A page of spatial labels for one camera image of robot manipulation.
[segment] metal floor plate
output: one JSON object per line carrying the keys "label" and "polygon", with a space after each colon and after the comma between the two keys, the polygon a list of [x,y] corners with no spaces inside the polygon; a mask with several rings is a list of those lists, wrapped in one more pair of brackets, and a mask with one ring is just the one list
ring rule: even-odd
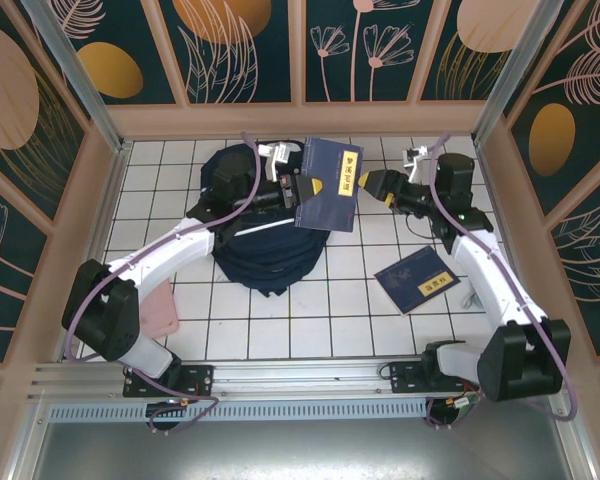
{"label": "metal floor plate", "polygon": [[[208,405],[189,405],[186,412],[168,412],[159,421],[189,420]],[[49,423],[147,422],[146,403],[57,404]],[[305,400],[273,402],[222,402],[202,421],[337,420],[425,416],[424,398],[377,400]]]}

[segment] book cover with yellow label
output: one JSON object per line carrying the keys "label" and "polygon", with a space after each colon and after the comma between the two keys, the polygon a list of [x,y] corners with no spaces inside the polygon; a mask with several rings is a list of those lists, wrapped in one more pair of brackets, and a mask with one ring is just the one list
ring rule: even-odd
{"label": "book cover with yellow label", "polygon": [[460,283],[428,246],[381,270],[375,277],[403,315]]}
{"label": "book cover with yellow label", "polygon": [[296,226],[352,232],[363,149],[357,145],[307,138],[302,175],[320,181],[315,196],[296,210]]}

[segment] dark green wallpaper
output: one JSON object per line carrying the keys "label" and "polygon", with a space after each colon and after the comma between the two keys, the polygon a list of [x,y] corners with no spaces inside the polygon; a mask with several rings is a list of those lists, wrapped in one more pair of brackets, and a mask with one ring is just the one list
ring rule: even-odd
{"label": "dark green wallpaper", "polygon": [[53,219],[83,137],[0,8],[0,172]]}
{"label": "dark green wallpaper", "polygon": [[600,355],[600,186],[552,235],[593,347]]}
{"label": "dark green wallpaper", "polygon": [[[75,0],[64,0],[71,8]],[[100,0],[64,29],[108,105],[174,103],[140,0]],[[61,20],[68,11],[54,7]]]}
{"label": "dark green wallpaper", "polygon": [[189,101],[290,102],[287,0],[226,5],[160,0]]}
{"label": "dark green wallpaper", "polygon": [[406,100],[431,2],[375,2],[368,12],[355,7],[350,0],[307,1],[307,101]]}
{"label": "dark green wallpaper", "polygon": [[4,360],[47,238],[0,196],[0,362]]}
{"label": "dark green wallpaper", "polygon": [[[516,15],[516,7],[519,0],[510,2],[492,2],[495,7],[492,11],[481,11],[484,2],[472,0],[452,0],[445,20],[442,34],[436,47],[431,69],[427,76],[422,100],[486,100],[491,93],[504,64],[511,53],[510,49],[515,44],[509,44],[508,50],[496,53],[487,53],[495,44],[494,39],[502,33],[507,38],[512,38],[511,33],[506,32],[510,17]],[[473,43],[480,46],[476,51],[469,48],[461,40],[458,32],[458,12],[464,4],[469,9],[470,23],[466,22],[464,30],[473,35]]]}
{"label": "dark green wallpaper", "polygon": [[600,161],[600,0],[580,15],[511,132],[545,214]]}
{"label": "dark green wallpaper", "polygon": [[551,40],[553,40],[553,37],[555,36],[556,31],[560,28],[560,25],[562,24],[562,21],[564,20],[564,17],[567,15],[567,13],[569,13],[569,10],[571,9],[571,6],[573,5],[573,2],[574,2],[574,0],[564,0],[564,2],[562,3],[562,7],[560,7],[560,12],[558,13],[558,16],[556,17],[556,20],[553,22],[553,25],[551,26],[551,29],[547,33],[546,37],[544,37],[544,41],[542,42],[542,45],[540,45],[540,48],[536,52],[536,55],[535,55],[533,61],[531,62],[531,64],[529,65],[529,67],[525,71],[524,75],[520,79],[520,83],[518,84],[518,86],[514,90],[513,94],[509,98],[509,101],[507,102],[507,105],[504,107],[504,115],[505,116],[509,116],[509,112],[511,111],[511,109],[513,108],[513,106],[518,101],[518,98],[520,97],[520,94],[522,93],[522,89],[527,84],[527,82],[526,82],[527,77],[538,66],[538,63],[542,59],[542,56],[544,55],[545,50],[547,49],[547,47],[551,43]]}

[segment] white robotic arm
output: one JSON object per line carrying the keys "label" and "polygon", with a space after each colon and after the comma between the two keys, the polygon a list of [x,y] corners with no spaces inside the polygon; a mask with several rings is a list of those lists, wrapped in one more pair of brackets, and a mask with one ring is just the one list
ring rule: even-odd
{"label": "white robotic arm", "polygon": [[[517,288],[524,292],[522,285],[502,256],[496,236],[486,230],[476,230],[472,233],[491,249],[491,256],[498,256],[502,260]],[[467,236],[456,237],[451,255],[467,273],[471,286],[485,309],[491,331],[488,336],[485,335],[483,339],[474,341],[472,344],[453,343],[439,347],[437,350],[438,364],[440,371],[445,375],[461,377],[479,384],[478,360],[493,333],[498,327],[506,326],[511,321],[518,325],[526,325],[530,322],[518,307],[515,296],[502,272],[492,258],[473,240]],[[545,312],[526,292],[524,298],[536,318],[546,317]]]}

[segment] white tile floor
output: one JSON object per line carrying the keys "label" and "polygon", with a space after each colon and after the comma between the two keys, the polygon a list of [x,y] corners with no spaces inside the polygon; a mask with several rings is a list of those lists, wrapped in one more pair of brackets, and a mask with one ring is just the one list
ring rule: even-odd
{"label": "white tile floor", "polygon": [[[363,171],[402,169],[402,150],[436,137],[339,138],[364,148]],[[116,209],[105,259],[121,257],[170,229],[197,202],[200,168],[216,150],[236,140],[137,142]],[[447,152],[475,158],[469,137],[454,137]],[[474,204],[492,212],[476,163]],[[234,284],[211,256],[174,279],[179,330],[159,341],[184,360],[365,357],[420,353],[435,340],[473,340],[488,331],[480,309],[460,303],[468,280],[400,316],[373,275],[434,245],[427,220],[393,215],[361,191],[353,233],[334,232],[315,269],[280,297],[265,298]],[[495,215],[489,213],[495,224]],[[459,275],[465,273],[436,244]]]}

